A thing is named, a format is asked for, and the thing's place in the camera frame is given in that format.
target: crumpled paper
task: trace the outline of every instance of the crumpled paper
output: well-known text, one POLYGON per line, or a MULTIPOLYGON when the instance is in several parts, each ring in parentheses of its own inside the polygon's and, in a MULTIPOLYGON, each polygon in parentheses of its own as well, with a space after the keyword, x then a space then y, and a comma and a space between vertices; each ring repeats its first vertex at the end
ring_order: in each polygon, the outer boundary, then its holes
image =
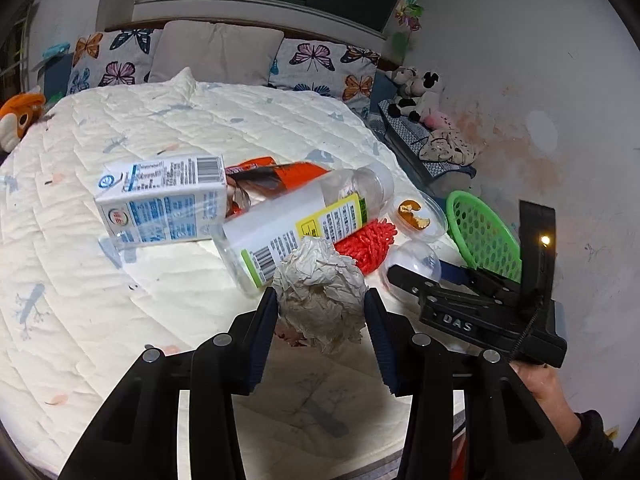
POLYGON ((344 341, 359 343, 367 285, 355 260, 324 238, 305 236, 273 275, 280 319, 302 332, 323 354, 344 341))

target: headboard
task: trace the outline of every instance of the headboard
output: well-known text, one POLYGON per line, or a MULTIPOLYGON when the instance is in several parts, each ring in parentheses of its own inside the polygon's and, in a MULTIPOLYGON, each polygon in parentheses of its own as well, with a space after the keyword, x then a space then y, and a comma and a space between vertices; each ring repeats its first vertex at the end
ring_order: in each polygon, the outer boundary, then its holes
MULTIPOLYGON (((232 25, 244 25, 245 27, 268 27, 281 30, 284 33, 285 38, 291 38, 292 40, 307 40, 307 41, 331 41, 332 43, 344 43, 343 41, 324 36, 322 34, 316 34, 309 32, 308 30, 299 30, 296 28, 283 27, 281 25, 273 25, 271 23, 252 22, 251 20, 227 20, 227 19, 204 19, 204 18, 180 18, 181 20, 191 20, 195 22, 209 22, 209 23, 230 23, 232 25)), ((128 28, 164 28, 168 22, 172 22, 174 18, 163 18, 161 20, 146 20, 143 22, 127 22, 114 27, 107 27, 105 32, 113 32, 115 30, 124 30, 128 28)), ((380 57, 378 62, 378 68, 380 70, 388 71, 395 70, 398 65, 391 60, 384 57, 380 57)))

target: black sleeve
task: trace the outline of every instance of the black sleeve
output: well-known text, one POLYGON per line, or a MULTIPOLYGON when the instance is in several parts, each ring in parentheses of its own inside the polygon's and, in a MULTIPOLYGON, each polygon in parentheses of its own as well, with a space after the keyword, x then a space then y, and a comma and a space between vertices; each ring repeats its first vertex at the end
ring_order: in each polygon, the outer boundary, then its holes
POLYGON ((602 417, 593 410, 577 413, 582 421, 580 433, 569 444, 569 452, 583 480, 596 480, 618 453, 604 433, 602 417))

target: hand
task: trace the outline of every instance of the hand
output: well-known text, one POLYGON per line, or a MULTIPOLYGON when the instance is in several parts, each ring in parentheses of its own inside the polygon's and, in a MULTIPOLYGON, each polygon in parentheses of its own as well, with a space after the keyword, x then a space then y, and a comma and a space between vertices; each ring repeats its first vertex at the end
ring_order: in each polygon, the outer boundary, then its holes
POLYGON ((514 361, 511 368, 537 400, 542 411, 556 428, 562 442, 568 446, 580 432, 580 418, 564 398, 558 371, 550 366, 538 366, 514 361))

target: green label stripe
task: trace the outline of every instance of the green label stripe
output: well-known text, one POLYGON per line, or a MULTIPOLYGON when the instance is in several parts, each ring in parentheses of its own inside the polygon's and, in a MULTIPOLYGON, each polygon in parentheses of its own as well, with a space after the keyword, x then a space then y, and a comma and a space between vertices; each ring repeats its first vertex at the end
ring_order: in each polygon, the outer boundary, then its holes
POLYGON ((249 274, 251 274, 251 277, 254 279, 255 286, 258 288, 263 286, 264 283, 260 280, 260 274, 258 274, 258 271, 255 270, 254 261, 251 259, 251 256, 249 256, 249 253, 246 251, 246 249, 243 249, 240 255, 242 256, 242 259, 246 264, 246 268, 249 269, 249 274))
POLYGON ((367 203, 363 198, 360 199, 360 217, 362 218, 362 225, 367 223, 367 203))

